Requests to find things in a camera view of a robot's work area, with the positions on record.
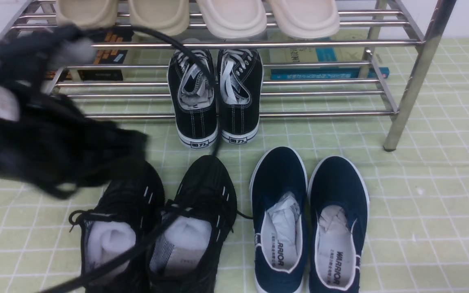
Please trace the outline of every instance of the slipper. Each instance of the slipper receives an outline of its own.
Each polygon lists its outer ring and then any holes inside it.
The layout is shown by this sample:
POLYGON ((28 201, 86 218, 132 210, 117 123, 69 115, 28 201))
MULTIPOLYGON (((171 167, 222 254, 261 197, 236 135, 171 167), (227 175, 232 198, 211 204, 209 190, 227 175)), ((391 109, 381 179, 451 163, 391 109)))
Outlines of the slipper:
POLYGON ((147 26, 166 35, 178 35, 189 26, 189 0, 128 0, 128 4, 134 26, 147 26))
POLYGON ((339 30, 335 0, 268 0, 283 33, 300 39, 329 37, 339 30))
POLYGON ((253 37, 265 31, 261 0, 197 0, 209 31, 222 39, 253 37))
POLYGON ((57 23, 107 28, 117 21, 118 0, 56 0, 57 23))

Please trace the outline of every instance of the brand label on heel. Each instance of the brand label on heel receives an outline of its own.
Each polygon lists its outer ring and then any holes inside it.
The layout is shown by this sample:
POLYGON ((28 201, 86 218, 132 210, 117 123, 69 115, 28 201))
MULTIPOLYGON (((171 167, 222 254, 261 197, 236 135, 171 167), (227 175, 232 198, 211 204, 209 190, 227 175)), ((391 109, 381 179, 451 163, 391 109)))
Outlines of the brand label on heel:
POLYGON ((201 149, 201 148, 207 148, 209 146, 209 141, 201 141, 201 142, 192 142, 191 143, 191 148, 192 149, 201 149))
POLYGON ((244 143, 247 143, 247 137, 242 138, 242 139, 236 139, 236 138, 229 137, 229 143, 244 144, 244 143))

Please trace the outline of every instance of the white shoelace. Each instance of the white shoelace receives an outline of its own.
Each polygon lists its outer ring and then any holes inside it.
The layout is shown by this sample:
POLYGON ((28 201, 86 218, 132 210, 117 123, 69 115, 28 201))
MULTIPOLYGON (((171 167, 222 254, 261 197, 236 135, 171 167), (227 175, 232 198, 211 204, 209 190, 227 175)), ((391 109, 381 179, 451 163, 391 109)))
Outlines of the white shoelace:
MULTIPOLYGON (((200 59, 200 61, 202 61, 202 63, 204 63, 204 65, 207 66, 207 56, 205 52, 201 50, 193 50, 192 52, 200 59)), ((184 55, 182 52, 177 55, 177 61, 179 62, 180 68, 185 73, 182 77, 182 85, 185 85, 188 82, 190 76, 195 77, 200 72, 200 68, 196 64, 193 64, 191 68, 189 68, 189 57, 184 55)), ((184 87, 182 87, 181 91, 185 94, 184 87)))
POLYGON ((238 76, 243 73, 243 71, 246 69, 246 65, 249 64, 249 62, 244 61, 242 59, 244 53, 249 54, 248 59, 251 60, 251 58, 253 57, 253 53, 250 50, 240 49, 224 51, 226 64, 220 76, 220 92, 222 94, 222 97, 224 98, 224 101, 230 105, 245 105, 249 102, 248 99, 237 101, 235 92, 233 91, 233 87, 231 84, 231 73, 233 73, 232 70, 236 63, 240 63, 241 66, 239 71, 236 72, 238 76))

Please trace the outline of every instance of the white wall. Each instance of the white wall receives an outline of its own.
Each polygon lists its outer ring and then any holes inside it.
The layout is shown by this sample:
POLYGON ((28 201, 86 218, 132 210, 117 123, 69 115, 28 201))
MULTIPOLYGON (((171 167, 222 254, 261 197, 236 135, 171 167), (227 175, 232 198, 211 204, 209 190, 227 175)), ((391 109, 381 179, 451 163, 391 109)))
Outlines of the white wall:
MULTIPOLYGON (((26 0, 0 0, 0 31, 26 0)), ((426 30, 437 0, 404 0, 423 32, 426 30)), ((374 1, 341 1, 342 9, 373 8, 374 1)), ((381 37, 400 38, 406 34, 401 28, 384 28, 381 37)), ((445 37, 469 37, 469 0, 458 0, 456 9, 445 31, 445 37)))
MULTIPOLYGON (((375 1, 342 1, 338 2, 340 9, 374 8, 375 1)), ((410 12, 423 33, 426 31, 437 0, 403 0, 404 6, 410 12)), ((381 37, 406 37, 400 28, 382 28, 381 37)), ((469 37, 469 0, 457 0, 454 13, 445 30, 445 37, 469 37)))

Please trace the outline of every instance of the beige slipper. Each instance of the beige slipper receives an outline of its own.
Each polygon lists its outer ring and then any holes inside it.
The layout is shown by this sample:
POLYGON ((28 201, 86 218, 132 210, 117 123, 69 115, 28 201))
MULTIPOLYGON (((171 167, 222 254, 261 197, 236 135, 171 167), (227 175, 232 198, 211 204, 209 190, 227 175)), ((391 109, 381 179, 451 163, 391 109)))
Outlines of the beige slipper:
POLYGON ((189 26, 189 0, 128 0, 128 4, 134 26, 147 26, 166 35, 178 35, 189 26))
POLYGON ((56 0, 57 23, 107 28, 117 21, 118 0, 56 0))

